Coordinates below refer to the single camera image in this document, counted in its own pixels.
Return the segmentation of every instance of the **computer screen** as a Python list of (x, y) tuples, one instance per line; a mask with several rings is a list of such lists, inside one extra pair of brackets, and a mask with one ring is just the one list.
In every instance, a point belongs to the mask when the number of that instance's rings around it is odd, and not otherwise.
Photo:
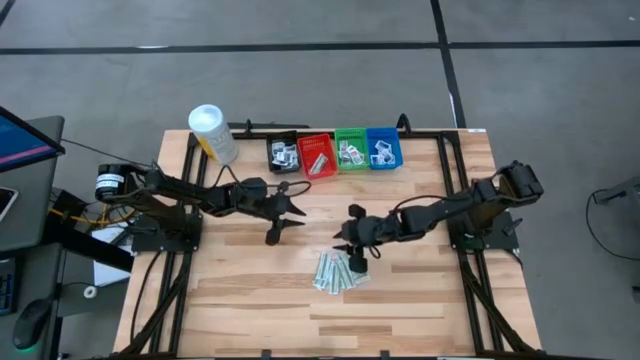
[(62, 148), (53, 140), (13, 114), (2, 110), (0, 111), (0, 172), (61, 153)]

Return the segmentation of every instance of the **wooden tabletop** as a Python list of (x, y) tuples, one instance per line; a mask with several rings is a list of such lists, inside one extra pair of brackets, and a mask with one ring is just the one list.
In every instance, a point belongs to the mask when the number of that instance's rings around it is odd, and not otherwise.
[[(158, 161), (167, 174), (180, 176), (188, 135), (186, 130), (165, 132)], [(461, 130), (460, 138), (469, 178), (492, 175), (487, 134)], [(301, 172), (276, 176), (268, 171), (265, 140), (242, 140), (239, 146), (232, 167), (241, 180), (303, 179)], [(307, 216), (288, 216), (306, 225), (284, 230), (275, 247), (264, 244), (271, 225), (264, 220), (239, 214), (205, 216), (178, 355), (255, 357), (262, 349), (271, 349), (274, 356), (376, 356), (380, 350), (396, 356), (473, 354), (457, 256), (444, 223), (422, 240), (381, 247), (382, 258), (369, 260), (371, 281), (355, 289), (329, 295), (311, 284), (320, 254), (341, 243), (332, 236), (348, 219), (350, 204), (382, 216), (400, 200), (445, 195), (436, 142), (407, 139), (401, 146), (404, 166), (396, 170), (341, 173), (313, 181), (307, 194), (293, 199)], [(448, 153), (454, 164), (451, 149)], [(192, 182), (199, 156), (194, 159)], [(209, 162), (205, 186), (213, 184), (219, 170), (219, 164)], [(231, 181), (228, 174), (223, 181)], [(129, 344), (133, 308), (152, 256), (135, 259), (115, 351)], [(539, 347), (520, 266), (503, 251), (486, 251), (485, 256), (496, 305), (526, 342)], [(136, 332), (155, 309), (163, 264), (164, 254), (149, 277)], [(479, 303), (478, 309), (485, 347), (490, 348), (486, 313)], [(170, 309), (161, 349), (168, 347), (172, 318)]]

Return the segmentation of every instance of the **white bottle cap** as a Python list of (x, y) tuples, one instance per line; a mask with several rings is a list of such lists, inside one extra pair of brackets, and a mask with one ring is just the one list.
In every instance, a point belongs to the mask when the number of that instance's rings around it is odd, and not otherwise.
[(206, 133), (222, 124), (223, 115), (215, 105), (200, 105), (189, 114), (189, 127), (195, 132)]

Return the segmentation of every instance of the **white paper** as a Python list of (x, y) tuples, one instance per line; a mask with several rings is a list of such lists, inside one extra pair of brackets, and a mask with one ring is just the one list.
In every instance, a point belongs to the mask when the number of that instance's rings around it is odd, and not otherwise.
[[(127, 223), (119, 223), (119, 226), (126, 227)], [(96, 230), (91, 233), (96, 240), (109, 243), (124, 231), (119, 226), (110, 226), (104, 229)], [(120, 246), (120, 249), (131, 253), (131, 246)], [(106, 286), (115, 282), (128, 279), (131, 274), (126, 271), (112, 268), (101, 264), (97, 261), (93, 262), (93, 283), (96, 286)]]

